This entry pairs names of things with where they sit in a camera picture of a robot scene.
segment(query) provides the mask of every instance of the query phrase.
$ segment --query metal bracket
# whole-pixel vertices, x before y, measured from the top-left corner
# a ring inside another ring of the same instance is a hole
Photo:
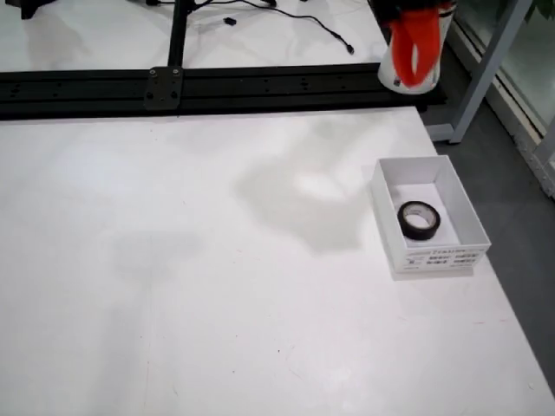
[[[35,15],[39,7],[54,1],[55,0],[6,0],[6,4],[19,7],[21,9],[21,18],[27,20]]]
[[[154,67],[148,71],[145,108],[152,111],[177,110],[181,103],[183,68]]]

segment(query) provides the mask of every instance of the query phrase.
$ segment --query white tabletop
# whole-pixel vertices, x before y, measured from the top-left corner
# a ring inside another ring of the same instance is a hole
[[[292,14],[317,16],[352,44],[355,54],[312,21],[248,5],[219,5],[190,16],[184,67],[378,62],[385,52],[367,0],[278,0],[278,5]],[[166,65],[172,13],[171,5],[147,7],[128,0],[57,0],[22,22],[18,9],[0,3],[0,71]],[[224,24],[225,17],[237,25]]]

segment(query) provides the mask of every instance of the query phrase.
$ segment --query gray floor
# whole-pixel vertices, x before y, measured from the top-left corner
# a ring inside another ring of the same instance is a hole
[[[456,105],[469,77],[450,50],[441,78]],[[436,148],[453,161],[492,240],[489,258],[555,392],[555,202],[541,191],[486,103],[460,145]]]

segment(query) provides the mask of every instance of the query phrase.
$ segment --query white cylinder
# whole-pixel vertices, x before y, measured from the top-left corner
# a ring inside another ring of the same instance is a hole
[[[391,47],[393,45],[393,37],[389,43],[388,50],[382,58],[382,63],[380,64],[380,69],[378,70],[378,79],[383,84],[384,87],[389,88],[392,91],[400,94],[425,94],[435,88],[438,81],[440,80],[441,72],[441,51],[443,50],[443,43],[447,37],[447,32],[449,31],[449,26],[453,21],[454,11],[457,8],[456,2],[451,2],[451,5],[445,9],[440,8],[440,56],[438,57],[437,63],[426,76],[422,84],[416,85],[414,87],[405,86],[397,72],[395,71],[395,66],[393,64],[393,56],[391,52]],[[413,70],[416,69],[418,64],[418,52],[416,47],[413,49]]]

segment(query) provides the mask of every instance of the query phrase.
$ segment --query metal frame leg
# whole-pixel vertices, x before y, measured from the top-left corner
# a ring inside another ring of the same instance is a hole
[[[454,133],[450,140],[451,143],[462,141],[506,53],[513,44],[514,37],[519,32],[520,25],[524,22],[524,17],[531,4],[532,0],[512,0],[501,17],[499,26],[493,33],[486,53],[473,74],[470,86],[453,117],[451,124]]]
[[[185,33],[187,15],[193,10],[193,0],[175,0],[173,6],[172,34],[170,37],[170,51],[167,57],[168,67],[183,65],[183,48],[185,47]]]
[[[450,141],[453,137],[453,126],[450,124],[433,124],[426,126],[432,141]]]
[[[553,118],[552,123],[549,125],[547,134],[541,140],[541,143],[534,150],[534,156],[538,159],[538,162],[544,166],[550,162],[550,160],[555,155],[555,118]]]

